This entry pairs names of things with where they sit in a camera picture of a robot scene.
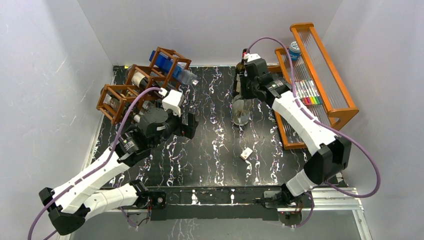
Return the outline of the clear glass corked bottle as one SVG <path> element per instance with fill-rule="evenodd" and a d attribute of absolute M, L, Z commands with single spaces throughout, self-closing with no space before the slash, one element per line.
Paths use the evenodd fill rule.
<path fill-rule="evenodd" d="M 231 102 L 231 120 L 237 126 L 244 126 L 249 122 L 253 110 L 253 100 L 245 99 L 241 94 L 236 95 Z"/>

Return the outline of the dark green wine bottle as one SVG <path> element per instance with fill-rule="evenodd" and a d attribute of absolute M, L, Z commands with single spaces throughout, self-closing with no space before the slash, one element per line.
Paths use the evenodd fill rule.
<path fill-rule="evenodd" d="M 243 49 L 241 61 L 235 66 L 235 77 L 234 77 L 234 84 L 233 84 L 233 93 L 235 96 L 241 92 L 240 74 L 243 74 L 245 72 L 244 57 L 247 51 L 248 51 L 247 48 Z"/>

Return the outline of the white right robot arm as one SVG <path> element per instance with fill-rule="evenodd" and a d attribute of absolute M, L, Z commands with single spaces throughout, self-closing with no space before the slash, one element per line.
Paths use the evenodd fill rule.
<path fill-rule="evenodd" d="M 278 193 L 264 196 L 261 204 L 295 207 L 302 195 L 346 169 L 352 143 L 332 128 L 321 126 L 318 118 L 294 96 L 294 87 L 285 79 L 273 79 L 266 61 L 258 54 L 245 54 L 239 73 L 241 96 L 265 102 L 282 116 L 305 143 L 311 157 L 303 169 L 282 184 Z"/>

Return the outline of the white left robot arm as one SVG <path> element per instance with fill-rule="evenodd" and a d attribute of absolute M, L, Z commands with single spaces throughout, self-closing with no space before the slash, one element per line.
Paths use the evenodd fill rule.
<path fill-rule="evenodd" d="M 112 177 L 125 172 L 151 155 L 153 148 L 171 136 L 192 139 L 198 121 L 188 113 L 187 123 L 171 109 L 153 107 L 135 116 L 135 123 L 117 134 L 118 142 L 107 148 L 89 167 L 69 182 L 39 192 L 56 232 L 65 236 L 75 232 L 88 219 L 112 209 L 135 206 L 139 209 L 164 209 L 166 193 L 148 190 L 141 180 L 101 191 Z"/>

